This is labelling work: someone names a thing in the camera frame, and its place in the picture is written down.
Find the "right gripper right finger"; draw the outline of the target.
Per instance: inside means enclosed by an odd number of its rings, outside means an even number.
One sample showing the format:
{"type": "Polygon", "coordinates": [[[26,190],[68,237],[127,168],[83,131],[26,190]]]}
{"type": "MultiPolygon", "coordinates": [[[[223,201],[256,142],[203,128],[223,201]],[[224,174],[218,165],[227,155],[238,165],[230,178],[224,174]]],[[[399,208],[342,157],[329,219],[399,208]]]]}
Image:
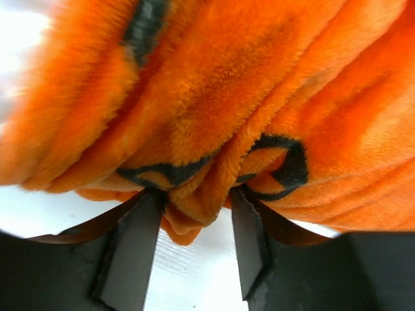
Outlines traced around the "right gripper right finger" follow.
{"type": "Polygon", "coordinates": [[[328,238],[231,191],[243,299],[250,310],[413,310],[414,234],[328,238]]]}

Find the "orange patterned pillowcase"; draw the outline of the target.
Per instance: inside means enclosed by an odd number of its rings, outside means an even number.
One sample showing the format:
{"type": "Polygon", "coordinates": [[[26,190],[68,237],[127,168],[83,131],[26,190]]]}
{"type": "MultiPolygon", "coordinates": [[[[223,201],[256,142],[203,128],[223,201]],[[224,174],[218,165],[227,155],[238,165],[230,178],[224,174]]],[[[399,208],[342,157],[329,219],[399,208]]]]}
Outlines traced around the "orange patterned pillowcase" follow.
{"type": "Polygon", "coordinates": [[[1,183],[168,195],[188,245],[246,185],[283,216],[414,229],[413,1],[60,1],[1,183]]]}

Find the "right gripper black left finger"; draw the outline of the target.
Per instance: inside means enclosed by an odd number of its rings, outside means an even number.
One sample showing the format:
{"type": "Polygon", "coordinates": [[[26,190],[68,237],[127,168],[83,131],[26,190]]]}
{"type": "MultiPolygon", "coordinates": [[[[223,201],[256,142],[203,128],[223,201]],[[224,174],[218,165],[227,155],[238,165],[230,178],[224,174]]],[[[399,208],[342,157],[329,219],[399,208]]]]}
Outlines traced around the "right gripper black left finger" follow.
{"type": "Polygon", "coordinates": [[[142,310],[166,196],[147,189],[57,235],[1,234],[2,310],[142,310]]]}

